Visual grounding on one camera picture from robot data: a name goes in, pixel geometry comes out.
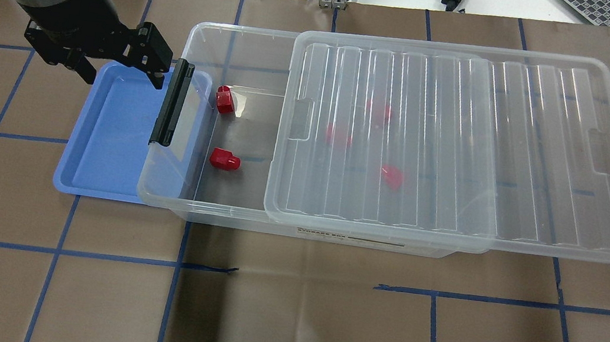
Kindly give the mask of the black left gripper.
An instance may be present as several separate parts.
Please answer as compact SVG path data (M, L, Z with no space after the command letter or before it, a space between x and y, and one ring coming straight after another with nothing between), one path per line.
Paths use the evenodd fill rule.
M97 71L86 57L111 59L144 72L162 89L174 53L156 25L143 22L131 31L112 0L29 2L27 14L36 27L27 28L25 37L50 66L65 66L93 85Z

